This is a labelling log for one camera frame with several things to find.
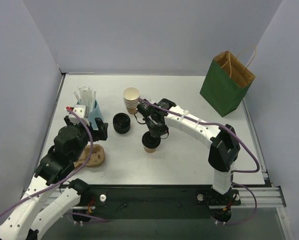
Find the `brown paper coffee cup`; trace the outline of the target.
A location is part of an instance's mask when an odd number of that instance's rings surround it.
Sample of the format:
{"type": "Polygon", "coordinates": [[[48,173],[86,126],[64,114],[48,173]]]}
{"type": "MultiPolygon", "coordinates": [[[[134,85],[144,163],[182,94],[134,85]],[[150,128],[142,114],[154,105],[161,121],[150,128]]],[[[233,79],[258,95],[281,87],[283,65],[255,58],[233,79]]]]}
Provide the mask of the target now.
{"type": "Polygon", "coordinates": [[[155,147],[155,148],[150,148],[150,147],[147,147],[147,146],[143,146],[143,148],[144,148],[144,150],[147,152],[147,153],[154,153],[156,150],[157,150],[157,148],[155,147]]]}

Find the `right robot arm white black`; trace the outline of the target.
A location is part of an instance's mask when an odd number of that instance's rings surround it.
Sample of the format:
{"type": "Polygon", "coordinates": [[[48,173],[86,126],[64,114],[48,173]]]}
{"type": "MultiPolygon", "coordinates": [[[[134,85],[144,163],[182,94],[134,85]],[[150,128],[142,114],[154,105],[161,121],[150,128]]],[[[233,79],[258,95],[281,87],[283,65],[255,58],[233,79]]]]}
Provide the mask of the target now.
{"type": "Polygon", "coordinates": [[[229,190],[233,185],[233,167],[241,149],[238,140],[233,136],[235,130],[207,125],[207,122],[189,114],[174,102],[163,98],[158,103],[142,100],[137,106],[142,115],[153,144],[163,136],[169,136],[169,128],[178,129],[201,142],[209,149],[208,163],[213,167],[213,184],[211,198],[222,204],[229,198],[229,190]]]}

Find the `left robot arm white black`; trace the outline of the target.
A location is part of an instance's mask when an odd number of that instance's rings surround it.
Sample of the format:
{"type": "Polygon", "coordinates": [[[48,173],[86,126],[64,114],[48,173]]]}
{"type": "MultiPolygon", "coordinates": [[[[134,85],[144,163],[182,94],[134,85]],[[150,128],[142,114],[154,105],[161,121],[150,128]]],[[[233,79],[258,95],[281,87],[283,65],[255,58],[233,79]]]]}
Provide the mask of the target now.
{"type": "Polygon", "coordinates": [[[74,163],[82,155],[88,143],[105,141],[108,138],[108,123],[94,119],[94,130],[85,119],[75,124],[69,116],[54,138],[28,186],[20,204],[13,207],[10,215],[0,225],[0,240],[40,240],[47,230],[70,208],[84,206],[92,200],[91,186],[77,178],[65,190],[45,206],[52,193],[67,179],[77,173],[74,163]]]}

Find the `black cup lid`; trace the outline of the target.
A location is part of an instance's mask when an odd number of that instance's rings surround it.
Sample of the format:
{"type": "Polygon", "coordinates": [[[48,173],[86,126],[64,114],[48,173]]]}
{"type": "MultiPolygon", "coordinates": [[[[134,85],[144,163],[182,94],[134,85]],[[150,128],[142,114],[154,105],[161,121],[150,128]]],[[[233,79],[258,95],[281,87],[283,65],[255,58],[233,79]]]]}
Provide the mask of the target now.
{"type": "Polygon", "coordinates": [[[141,142],[144,147],[148,149],[155,149],[161,143],[161,138],[153,137],[149,131],[145,132],[142,136],[141,142]]]}

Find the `green paper bag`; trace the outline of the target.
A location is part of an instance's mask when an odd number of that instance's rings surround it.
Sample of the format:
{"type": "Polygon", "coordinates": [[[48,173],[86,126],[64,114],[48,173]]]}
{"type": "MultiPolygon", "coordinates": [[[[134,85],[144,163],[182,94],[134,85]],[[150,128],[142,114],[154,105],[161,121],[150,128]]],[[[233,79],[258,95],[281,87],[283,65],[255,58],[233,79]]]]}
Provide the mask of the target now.
{"type": "Polygon", "coordinates": [[[228,50],[212,59],[199,94],[221,117],[239,107],[255,80],[248,67],[228,50]]]}

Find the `brown cardboard cup carrier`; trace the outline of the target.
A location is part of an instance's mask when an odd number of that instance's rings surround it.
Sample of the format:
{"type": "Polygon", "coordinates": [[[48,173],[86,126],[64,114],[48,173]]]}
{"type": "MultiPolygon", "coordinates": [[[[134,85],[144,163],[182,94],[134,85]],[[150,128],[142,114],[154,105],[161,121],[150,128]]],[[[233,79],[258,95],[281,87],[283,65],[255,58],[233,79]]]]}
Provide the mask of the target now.
{"type": "MultiPolygon", "coordinates": [[[[83,150],[81,156],[79,157],[78,161],[74,163],[74,168],[77,169],[79,168],[86,158],[88,157],[90,153],[91,146],[88,145],[85,147],[83,150]]],[[[94,144],[93,145],[93,150],[92,150],[92,155],[89,159],[89,161],[85,164],[85,167],[87,168],[96,168],[102,165],[105,161],[105,150],[100,144],[94,144]]]]}

